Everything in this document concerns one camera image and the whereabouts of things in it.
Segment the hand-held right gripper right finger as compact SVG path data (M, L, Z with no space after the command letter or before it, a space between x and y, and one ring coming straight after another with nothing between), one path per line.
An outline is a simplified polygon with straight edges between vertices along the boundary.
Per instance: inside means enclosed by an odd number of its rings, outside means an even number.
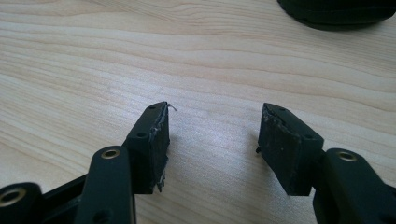
M257 152L273 170L288 195L308 196L313 187L314 160L324 139L279 105L264 103Z

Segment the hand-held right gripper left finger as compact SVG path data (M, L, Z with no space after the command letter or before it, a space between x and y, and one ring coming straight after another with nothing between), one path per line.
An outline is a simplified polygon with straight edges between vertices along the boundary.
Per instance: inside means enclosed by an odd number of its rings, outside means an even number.
M152 194L155 187L162 190L169 144L168 103L148 106L122 144L133 161L135 194Z

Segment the black knit shoe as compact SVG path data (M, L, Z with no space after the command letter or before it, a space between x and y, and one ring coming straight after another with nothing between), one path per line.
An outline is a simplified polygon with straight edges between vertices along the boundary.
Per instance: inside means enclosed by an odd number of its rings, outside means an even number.
M391 18L396 0L276 0L295 20L317 27L365 26Z

